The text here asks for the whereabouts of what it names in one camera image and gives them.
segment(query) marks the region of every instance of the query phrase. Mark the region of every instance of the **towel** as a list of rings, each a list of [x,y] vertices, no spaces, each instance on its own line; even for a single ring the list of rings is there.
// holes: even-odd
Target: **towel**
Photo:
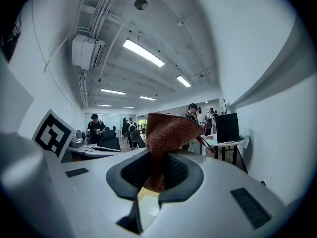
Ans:
[[[151,174],[144,187],[156,193],[164,192],[164,155],[171,150],[179,149],[194,138],[202,142],[199,137],[202,133],[202,127],[189,118],[149,113],[146,137],[147,147],[150,149]]]

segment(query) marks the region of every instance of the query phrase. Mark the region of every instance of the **table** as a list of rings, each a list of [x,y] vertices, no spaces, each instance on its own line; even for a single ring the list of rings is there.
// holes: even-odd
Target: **table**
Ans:
[[[213,139],[212,139],[212,140],[210,140],[210,139],[205,139],[205,140],[207,141],[207,143],[208,143],[210,146],[214,146],[214,147],[215,147],[216,153],[215,153],[215,155],[214,155],[214,158],[215,158],[215,159],[218,159],[219,147],[222,147],[222,158],[221,158],[221,159],[224,161],[225,151],[231,151],[231,149],[226,150],[226,147],[233,146],[233,159],[232,159],[232,164],[236,165],[238,145],[245,144],[245,143],[246,143],[246,140],[245,140],[245,139],[242,139],[242,140],[240,140],[240,141],[235,141],[235,142],[233,142],[233,143],[225,144],[225,143],[218,143],[217,134],[212,134],[212,136],[213,136]]]
[[[118,134],[119,134],[119,132],[120,132],[120,136],[121,136],[121,140],[122,140],[122,129],[118,130]]]

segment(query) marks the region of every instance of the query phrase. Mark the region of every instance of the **white device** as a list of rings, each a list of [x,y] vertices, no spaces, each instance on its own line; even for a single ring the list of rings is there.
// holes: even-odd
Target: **white device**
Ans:
[[[106,44],[102,40],[77,34],[72,45],[73,65],[89,70],[99,66]]]

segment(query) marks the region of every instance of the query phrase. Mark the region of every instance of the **ceiling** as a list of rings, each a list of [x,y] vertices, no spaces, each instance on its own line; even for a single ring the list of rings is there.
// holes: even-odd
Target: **ceiling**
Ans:
[[[83,1],[79,27],[89,27],[98,1]],[[211,39],[193,0],[146,0],[148,7],[144,10],[137,10],[135,1],[115,0],[101,26],[97,38],[107,44],[101,64],[104,64],[108,52],[109,54],[104,68],[100,65],[89,70],[87,91],[90,108],[96,104],[116,108],[142,108],[150,101],[140,99],[139,96],[159,100],[184,90],[185,86],[176,79],[180,75],[192,86],[217,81]],[[190,37],[178,26],[179,22],[184,21],[183,27]],[[165,65],[160,68],[126,49],[123,47],[126,39],[147,49],[165,62]],[[101,88],[123,91],[126,94],[105,93],[101,92]]]

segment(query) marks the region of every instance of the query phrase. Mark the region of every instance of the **desk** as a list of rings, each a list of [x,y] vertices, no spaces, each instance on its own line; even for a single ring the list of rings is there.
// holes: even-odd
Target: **desk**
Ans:
[[[119,130],[118,130],[118,134],[120,134],[121,140],[122,140],[122,129],[119,129]]]
[[[213,136],[212,140],[210,140],[210,139],[205,139],[205,140],[210,146],[214,146],[215,147],[216,153],[214,155],[214,158],[218,159],[219,147],[222,147],[222,158],[221,159],[224,161],[225,151],[231,151],[231,149],[226,150],[226,147],[233,146],[232,164],[236,165],[238,145],[245,144],[246,140],[242,139],[240,141],[235,141],[233,143],[224,144],[224,143],[218,143],[217,134],[212,134],[212,136]]]

